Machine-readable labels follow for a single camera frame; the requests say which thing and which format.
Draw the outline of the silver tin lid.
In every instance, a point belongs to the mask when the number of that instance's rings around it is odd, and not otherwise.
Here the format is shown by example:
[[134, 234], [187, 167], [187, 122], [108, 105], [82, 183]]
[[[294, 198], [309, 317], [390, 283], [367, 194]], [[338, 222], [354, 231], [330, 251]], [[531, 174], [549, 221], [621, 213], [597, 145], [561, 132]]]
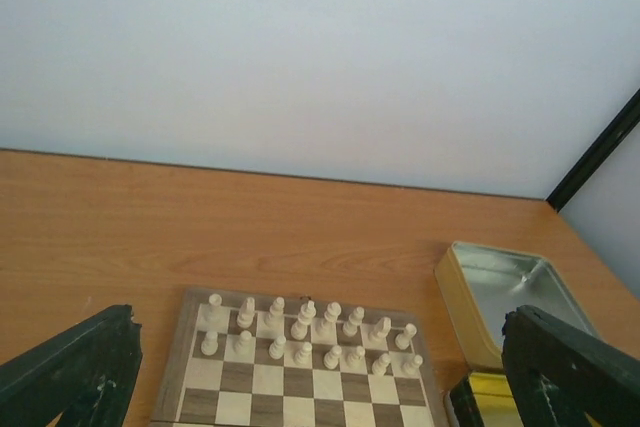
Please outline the silver tin lid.
[[593, 323], [545, 257], [456, 241], [434, 275], [467, 364], [502, 370], [505, 316], [532, 305], [598, 337]]

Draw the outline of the white chess king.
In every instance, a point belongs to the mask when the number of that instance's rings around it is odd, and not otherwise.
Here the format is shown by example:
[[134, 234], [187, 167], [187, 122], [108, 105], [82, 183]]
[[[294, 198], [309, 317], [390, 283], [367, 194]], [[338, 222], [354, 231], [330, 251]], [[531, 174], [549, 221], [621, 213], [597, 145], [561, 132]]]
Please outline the white chess king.
[[315, 302], [308, 300], [302, 304], [297, 319], [291, 327], [290, 334], [295, 340], [302, 340], [316, 315]]

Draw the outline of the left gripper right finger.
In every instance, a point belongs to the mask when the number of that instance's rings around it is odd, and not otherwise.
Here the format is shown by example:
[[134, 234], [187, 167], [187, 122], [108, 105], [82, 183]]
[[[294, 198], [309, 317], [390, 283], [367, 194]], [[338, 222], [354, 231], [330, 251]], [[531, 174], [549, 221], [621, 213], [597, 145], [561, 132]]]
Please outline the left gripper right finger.
[[639, 360], [532, 305], [505, 316], [502, 363], [525, 426], [637, 426]]

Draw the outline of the white chess rook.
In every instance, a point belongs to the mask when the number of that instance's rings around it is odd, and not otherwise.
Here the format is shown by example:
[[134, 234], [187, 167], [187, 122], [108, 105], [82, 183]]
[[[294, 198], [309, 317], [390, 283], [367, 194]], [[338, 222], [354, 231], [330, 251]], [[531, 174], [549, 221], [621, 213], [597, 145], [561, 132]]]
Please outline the white chess rook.
[[217, 294], [211, 294], [208, 298], [208, 304], [204, 310], [204, 319], [208, 325], [216, 322], [219, 314], [219, 308], [222, 304], [222, 297]]
[[394, 339], [396, 347], [402, 351], [407, 350], [416, 334], [417, 327], [413, 323], [407, 323], [403, 330], [399, 332]]

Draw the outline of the white chess piece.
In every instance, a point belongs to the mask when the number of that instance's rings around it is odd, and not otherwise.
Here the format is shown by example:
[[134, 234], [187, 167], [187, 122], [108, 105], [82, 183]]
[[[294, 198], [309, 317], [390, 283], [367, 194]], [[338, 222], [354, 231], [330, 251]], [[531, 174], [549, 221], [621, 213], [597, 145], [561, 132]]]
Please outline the white chess piece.
[[207, 331], [200, 345], [201, 353], [205, 356], [213, 356], [218, 348], [218, 333], [216, 331]]

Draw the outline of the wooden chess board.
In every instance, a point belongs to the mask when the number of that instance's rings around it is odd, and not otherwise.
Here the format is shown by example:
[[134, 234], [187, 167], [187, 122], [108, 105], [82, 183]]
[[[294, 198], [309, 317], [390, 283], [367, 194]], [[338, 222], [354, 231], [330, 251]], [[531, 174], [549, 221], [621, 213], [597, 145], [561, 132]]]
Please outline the wooden chess board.
[[[211, 294], [222, 297], [215, 323], [208, 325], [204, 310]], [[237, 314], [247, 297], [255, 298], [255, 317], [249, 329], [237, 325]], [[444, 426], [443, 401], [436, 384], [426, 341], [414, 315], [406, 312], [364, 308], [358, 333], [347, 337], [342, 326], [357, 306], [342, 304], [337, 320], [337, 343], [312, 341], [315, 319], [323, 316], [330, 302], [301, 297], [283, 297], [284, 315], [275, 328], [264, 319], [276, 297], [237, 291], [191, 287], [185, 292], [173, 344], [156, 405], [154, 426]], [[316, 315], [307, 335], [295, 340], [290, 330], [303, 303], [315, 302]], [[385, 344], [369, 342], [368, 333], [380, 318], [391, 319]], [[394, 339], [407, 323], [417, 327], [407, 350]], [[247, 352], [233, 350], [237, 336], [251, 332]], [[213, 356], [201, 353], [207, 331], [218, 333], [219, 348]], [[269, 357], [268, 349], [279, 335], [287, 339], [284, 356]], [[312, 366], [299, 368], [293, 355], [304, 342], [313, 346]], [[323, 357], [334, 345], [342, 347], [338, 367], [324, 367]], [[363, 346], [366, 368], [351, 371], [344, 365], [349, 347]], [[384, 376], [372, 374], [372, 363], [387, 352], [391, 364]], [[424, 362], [420, 376], [402, 372], [407, 357], [419, 354]]]

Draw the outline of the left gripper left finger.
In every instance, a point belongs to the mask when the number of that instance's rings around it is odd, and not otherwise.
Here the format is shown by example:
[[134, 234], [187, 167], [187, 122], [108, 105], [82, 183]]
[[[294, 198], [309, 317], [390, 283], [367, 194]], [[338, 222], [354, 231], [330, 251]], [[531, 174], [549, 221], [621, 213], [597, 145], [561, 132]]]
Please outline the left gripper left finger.
[[1, 365], [1, 424], [121, 426], [142, 358], [133, 308], [112, 305]]

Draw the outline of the black frame post right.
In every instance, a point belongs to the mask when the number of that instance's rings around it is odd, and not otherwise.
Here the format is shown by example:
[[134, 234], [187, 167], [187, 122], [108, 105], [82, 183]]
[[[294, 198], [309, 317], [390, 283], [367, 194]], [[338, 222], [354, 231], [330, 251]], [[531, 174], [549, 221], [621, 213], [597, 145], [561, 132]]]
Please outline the black frame post right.
[[547, 197], [561, 211], [639, 124], [640, 90], [627, 101]]

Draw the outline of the white chess pawn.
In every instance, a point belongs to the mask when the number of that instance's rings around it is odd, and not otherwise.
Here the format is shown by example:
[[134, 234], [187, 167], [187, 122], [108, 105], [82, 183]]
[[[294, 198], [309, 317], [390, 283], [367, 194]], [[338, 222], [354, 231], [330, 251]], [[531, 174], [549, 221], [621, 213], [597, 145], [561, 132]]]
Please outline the white chess pawn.
[[304, 342], [293, 355], [293, 362], [296, 367], [310, 368], [312, 366], [313, 346], [310, 342]]
[[420, 368], [424, 362], [424, 359], [419, 354], [414, 354], [406, 358], [402, 363], [402, 372], [408, 378], [417, 378], [420, 376]]
[[342, 347], [340, 345], [334, 345], [323, 357], [323, 364], [326, 369], [334, 370], [340, 363], [342, 356]]
[[364, 357], [366, 350], [363, 346], [349, 347], [344, 360], [344, 365], [351, 371], [361, 371], [366, 368]]
[[387, 352], [382, 353], [372, 363], [372, 366], [371, 366], [372, 374], [376, 376], [384, 376], [390, 364], [391, 364], [390, 355]]
[[287, 339], [284, 335], [276, 337], [268, 349], [268, 354], [271, 359], [279, 360], [284, 356], [285, 346]]
[[252, 341], [251, 332], [243, 330], [238, 336], [233, 345], [233, 350], [238, 355], [243, 355], [248, 351]]

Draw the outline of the white chess queen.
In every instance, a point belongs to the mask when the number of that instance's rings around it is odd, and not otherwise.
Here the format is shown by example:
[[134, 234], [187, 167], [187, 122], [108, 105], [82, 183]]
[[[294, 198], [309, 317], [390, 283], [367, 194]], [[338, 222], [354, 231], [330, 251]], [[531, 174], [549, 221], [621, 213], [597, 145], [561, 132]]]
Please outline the white chess queen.
[[341, 305], [338, 302], [330, 302], [323, 316], [314, 320], [312, 341], [333, 345], [337, 343], [336, 324], [341, 314]]

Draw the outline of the gold tin box base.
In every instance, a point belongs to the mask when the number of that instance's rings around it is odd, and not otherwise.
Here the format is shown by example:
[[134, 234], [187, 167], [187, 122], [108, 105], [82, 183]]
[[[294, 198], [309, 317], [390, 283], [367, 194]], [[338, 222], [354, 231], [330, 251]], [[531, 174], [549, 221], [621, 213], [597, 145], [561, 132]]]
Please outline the gold tin box base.
[[445, 396], [450, 426], [523, 427], [504, 374], [473, 371]]

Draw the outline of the white chess knight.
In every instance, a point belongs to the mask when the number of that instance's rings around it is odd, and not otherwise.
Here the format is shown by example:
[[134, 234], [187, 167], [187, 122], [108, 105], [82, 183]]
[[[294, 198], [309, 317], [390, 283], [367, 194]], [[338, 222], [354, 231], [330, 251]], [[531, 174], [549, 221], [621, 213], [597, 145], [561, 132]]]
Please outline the white chess knight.
[[255, 317], [255, 298], [247, 297], [239, 308], [237, 314], [237, 325], [241, 329], [249, 329]]

